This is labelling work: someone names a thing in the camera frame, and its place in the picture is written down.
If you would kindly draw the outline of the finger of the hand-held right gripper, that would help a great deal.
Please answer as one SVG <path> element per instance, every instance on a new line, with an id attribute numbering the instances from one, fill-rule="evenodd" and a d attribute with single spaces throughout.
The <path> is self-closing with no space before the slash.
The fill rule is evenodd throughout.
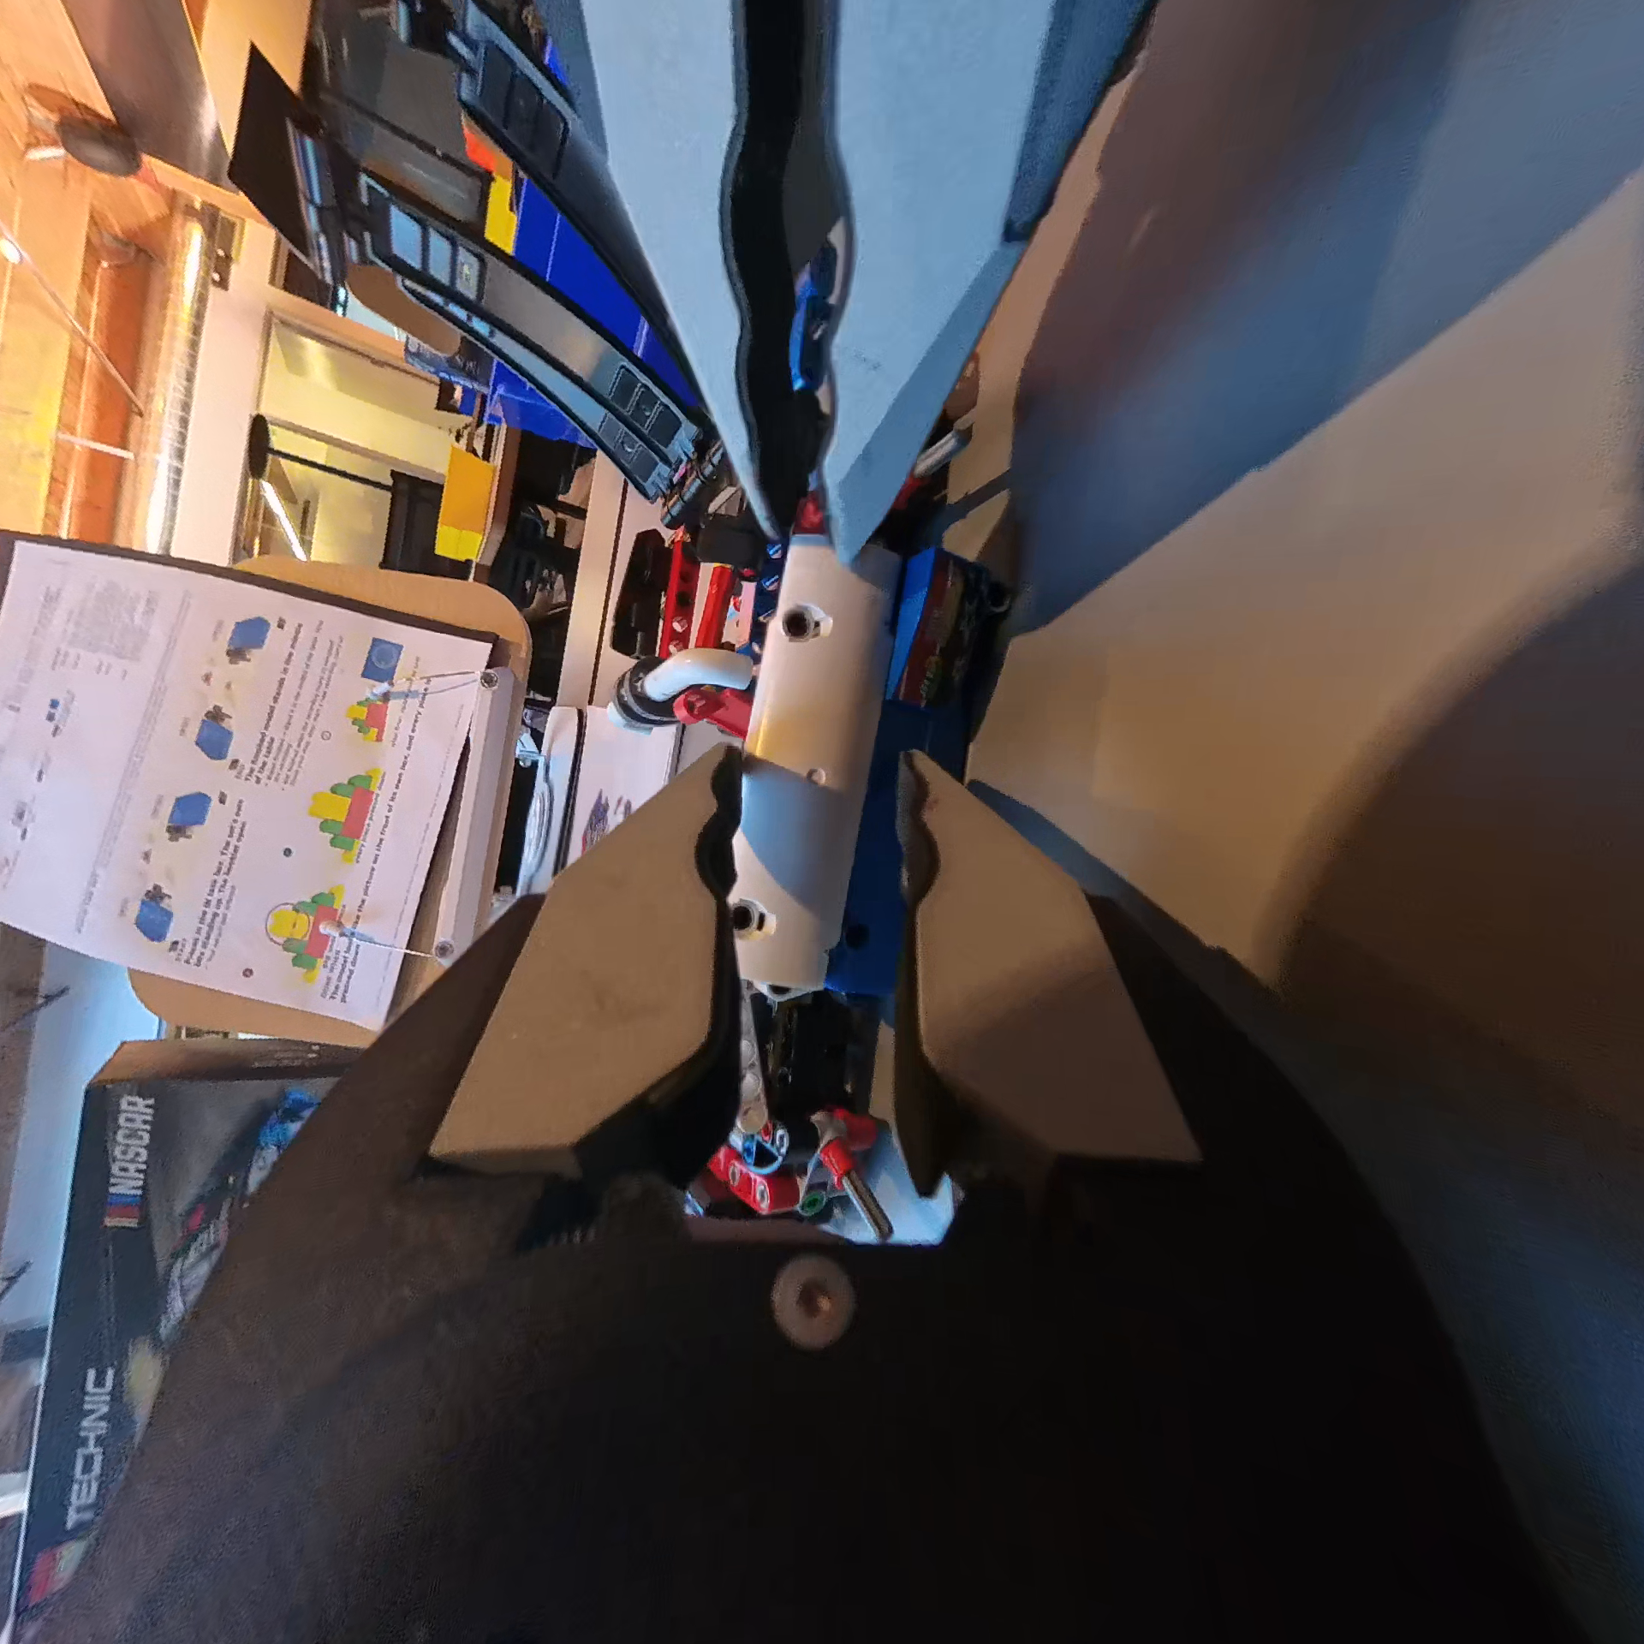
<path id="1" fill-rule="evenodd" d="M 801 5 L 587 5 L 606 161 L 750 512 L 787 539 L 806 433 L 787 375 L 785 184 Z"/>
<path id="2" fill-rule="evenodd" d="M 811 485 L 854 568 L 1005 280 L 1006 215 L 1061 5 L 819 5 L 832 286 Z"/>

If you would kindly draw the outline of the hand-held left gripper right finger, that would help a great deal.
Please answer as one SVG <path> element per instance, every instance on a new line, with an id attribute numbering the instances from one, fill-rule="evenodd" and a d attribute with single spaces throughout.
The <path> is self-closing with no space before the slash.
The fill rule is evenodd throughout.
<path id="1" fill-rule="evenodd" d="M 897 769 L 894 1139 L 914 1191 L 1202 1162 L 1090 897 L 926 754 Z"/>

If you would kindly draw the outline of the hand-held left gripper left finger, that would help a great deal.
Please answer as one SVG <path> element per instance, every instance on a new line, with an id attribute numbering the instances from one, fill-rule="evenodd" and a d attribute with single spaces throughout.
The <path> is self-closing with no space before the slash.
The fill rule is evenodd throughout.
<path id="1" fill-rule="evenodd" d="M 541 897 L 432 1144 L 483 1176 L 695 1181 L 736 1118 L 741 750 L 695 761 Z"/>

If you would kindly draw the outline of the toy brick vehicle model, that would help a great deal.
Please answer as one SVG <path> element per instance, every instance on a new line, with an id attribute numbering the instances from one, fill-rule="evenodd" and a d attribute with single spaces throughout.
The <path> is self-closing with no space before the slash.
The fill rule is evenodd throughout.
<path id="1" fill-rule="evenodd" d="M 736 490 L 755 581 L 765 586 L 765 627 L 793 541 L 826 539 L 811 463 L 825 424 L 814 341 L 832 286 L 832 206 L 819 138 L 819 5 L 801 6 L 806 86 L 785 227 L 795 271 L 787 375 L 806 433 L 806 490 L 787 539 L 765 533 L 750 512 L 705 401 L 690 408 L 614 331 L 485 238 L 491 173 L 525 173 L 606 259 L 695 386 L 606 161 L 584 5 L 311 5 L 300 89 L 252 52 L 232 153 L 236 189 L 319 280 L 362 286 L 365 301 L 391 286 L 436 330 L 510 365 L 703 548 L 709 507 L 723 485 Z M 1006 252 L 1013 261 L 1005 286 L 1026 252 L 1026 241 L 1013 241 L 1013 203 Z M 883 524 L 914 480 L 937 420 Z M 883 524 L 868 545 L 894 552 Z"/>

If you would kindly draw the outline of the white blue brick panel assembly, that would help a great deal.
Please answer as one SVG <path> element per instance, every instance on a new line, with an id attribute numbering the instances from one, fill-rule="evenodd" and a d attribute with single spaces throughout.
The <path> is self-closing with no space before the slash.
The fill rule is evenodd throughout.
<path id="1" fill-rule="evenodd" d="M 732 925 L 769 998 L 893 998 L 909 933 L 897 782 L 964 779 L 1013 591 L 947 548 L 795 539 L 741 762 Z"/>

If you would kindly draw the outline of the grey desk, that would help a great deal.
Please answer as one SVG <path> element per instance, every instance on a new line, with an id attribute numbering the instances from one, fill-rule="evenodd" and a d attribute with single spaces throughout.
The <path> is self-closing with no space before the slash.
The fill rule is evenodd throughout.
<path id="1" fill-rule="evenodd" d="M 1642 5 L 1163 5 L 1019 376 L 985 779 L 1202 1162 L 964 1193 L 779 1346 L 693 1263 L 645 1638 L 1642 1641 Z M 832 1461 L 836 1423 L 854 1461 Z"/>

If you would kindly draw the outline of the blue plastic bin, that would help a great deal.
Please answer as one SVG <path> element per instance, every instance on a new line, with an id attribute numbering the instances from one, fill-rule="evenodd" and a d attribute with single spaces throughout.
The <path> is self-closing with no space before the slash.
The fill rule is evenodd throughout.
<path id="1" fill-rule="evenodd" d="M 703 408 L 669 341 L 651 324 L 641 302 L 611 274 L 587 234 L 525 173 L 491 173 L 485 203 L 485 238 L 512 252 L 530 274 L 543 277 L 570 302 L 614 331 L 651 369 L 658 369 L 690 408 Z"/>

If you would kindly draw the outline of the open instruction booklet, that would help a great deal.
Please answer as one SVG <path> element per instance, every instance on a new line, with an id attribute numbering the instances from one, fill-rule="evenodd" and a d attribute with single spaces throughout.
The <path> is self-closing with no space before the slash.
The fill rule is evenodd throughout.
<path id="1" fill-rule="evenodd" d="M 563 814 L 561 868 L 578 863 L 618 825 L 663 791 L 679 765 L 682 727 L 626 727 L 606 707 L 587 712 L 570 801 Z"/>

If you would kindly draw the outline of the yellow plastic bin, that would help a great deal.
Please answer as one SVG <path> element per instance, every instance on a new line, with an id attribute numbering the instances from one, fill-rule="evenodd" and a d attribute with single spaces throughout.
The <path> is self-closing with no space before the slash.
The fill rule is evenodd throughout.
<path id="1" fill-rule="evenodd" d="M 496 482 L 496 463 L 483 459 L 465 445 L 451 445 L 442 485 L 442 512 L 436 524 L 436 556 L 442 563 L 479 563 L 489 533 Z"/>

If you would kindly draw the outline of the black cardboard box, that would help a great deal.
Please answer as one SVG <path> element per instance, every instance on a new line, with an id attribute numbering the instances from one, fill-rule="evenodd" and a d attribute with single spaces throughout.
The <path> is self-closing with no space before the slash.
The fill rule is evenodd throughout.
<path id="1" fill-rule="evenodd" d="M 252 1197 L 362 1053 L 135 1040 L 85 1095 L 10 1638 L 75 1580 Z"/>

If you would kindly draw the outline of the silver ventilation duct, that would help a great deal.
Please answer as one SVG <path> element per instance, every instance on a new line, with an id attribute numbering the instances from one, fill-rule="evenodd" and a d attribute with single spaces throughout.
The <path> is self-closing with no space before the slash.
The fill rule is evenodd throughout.
<path id="1" fill-rule="evenodd" d="M 135 428 L 130 533 L 144 553 L 171 556 L 182 516 L 182 482 L 194 421 L 194 392 L 204 347 L 204 323 L 217 271 L 218 214 L 186 196 L 176 206 L 143 352 L 143 420 Z"/>

